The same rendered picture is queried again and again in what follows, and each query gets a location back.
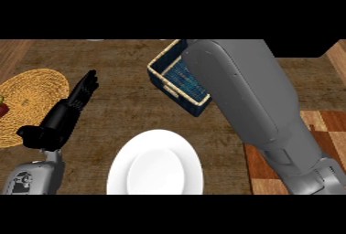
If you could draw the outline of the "round woven straw placemat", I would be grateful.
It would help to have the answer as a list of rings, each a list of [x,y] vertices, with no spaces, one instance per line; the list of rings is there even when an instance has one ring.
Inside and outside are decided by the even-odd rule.
[[[31,69],[0,85],[0,96],[9,111],[0,117],[0,148],[21,145],[16,134],[24,125],[38,125],[56,102],[71,93],[62,73],[53,69]]]

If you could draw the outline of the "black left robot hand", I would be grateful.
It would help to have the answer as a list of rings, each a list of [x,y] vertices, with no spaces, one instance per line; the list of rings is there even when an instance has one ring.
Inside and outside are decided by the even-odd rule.
[[[80,79],[69,97],[61,99],[49,111],[38,126],[25,125],[16,134],[24,146],[53,152],[69,140],[71,133],[87,106],[93,91],[99,88],[96,70],[90,70]]]

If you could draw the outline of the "checkered wooden cutting board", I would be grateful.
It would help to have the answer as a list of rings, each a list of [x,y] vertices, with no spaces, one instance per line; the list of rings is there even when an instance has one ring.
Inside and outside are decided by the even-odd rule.
[[[319,147],[346,173],[346,112],[300,111],[300,115]],[[287,188],[257,148],[245,144],[244,155],[253,194],[287,195]]]

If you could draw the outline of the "black appliance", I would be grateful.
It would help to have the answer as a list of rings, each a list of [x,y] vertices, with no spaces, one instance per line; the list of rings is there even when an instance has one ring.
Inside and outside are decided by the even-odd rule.
[[[276,58],[318,58],[339,41],[325,39],[266,39]]]

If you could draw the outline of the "white round plate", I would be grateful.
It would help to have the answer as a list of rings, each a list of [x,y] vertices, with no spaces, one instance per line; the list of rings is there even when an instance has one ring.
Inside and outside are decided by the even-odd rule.
[[[202,194],[197,151],[168,130],[142,132],[121,147],[106,179],[106,194]]]

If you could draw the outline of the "red fruit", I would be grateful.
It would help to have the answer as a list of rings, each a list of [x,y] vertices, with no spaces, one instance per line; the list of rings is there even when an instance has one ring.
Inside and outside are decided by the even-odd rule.
[[[0,96],[0,118],[7,114],[9,107],[4,104],[4,97]]]

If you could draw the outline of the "dark blue wicker basket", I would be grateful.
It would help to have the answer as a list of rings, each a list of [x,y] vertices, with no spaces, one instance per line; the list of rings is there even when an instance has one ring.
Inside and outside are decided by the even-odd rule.
[[[186,48],[186,40],[176,39],[149,62],[148,74],[157,89],[198,117],[211,102],[211,96],[182,61]]]

